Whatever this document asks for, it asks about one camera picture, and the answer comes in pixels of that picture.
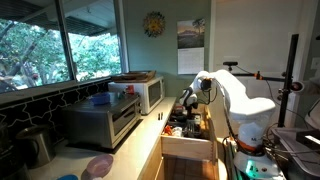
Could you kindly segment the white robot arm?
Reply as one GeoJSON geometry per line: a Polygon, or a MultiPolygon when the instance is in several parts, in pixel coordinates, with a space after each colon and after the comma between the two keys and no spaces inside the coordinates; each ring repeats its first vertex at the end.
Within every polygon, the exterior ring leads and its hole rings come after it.
{"type": "Polygon", "coordinates": [[[238,135],[232,137],[237,144],[233,158],[235,167],[254,180],[280,180],[281,173],[274,160],[263,148],[263,135],[275,111],[275,103],[263,97],[249,98],[246,87],[227,70],[200,71],[193,82],[183,90],[179,102],[192,106],[198,92],[208,92],[218,86],[223,96],[226,120],[240,124],[238,135]]]}

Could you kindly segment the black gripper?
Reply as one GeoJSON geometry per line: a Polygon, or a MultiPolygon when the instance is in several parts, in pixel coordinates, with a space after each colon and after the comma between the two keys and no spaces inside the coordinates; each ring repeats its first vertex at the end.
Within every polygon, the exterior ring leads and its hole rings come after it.
{"type": "Polygon", "coordinates": [[[186,108],[186,110],[187,110],[187,115],[186,115],[186,117],[187,117],[188,119],[192,119],[192,118],[193,118],[192,110],[198,108],[198,103],[197,103],[197,102],[189,102],[189,101],[186,101],[186,102],[184,103],[184,106],[185,106],[185,108],[186,108]]]}

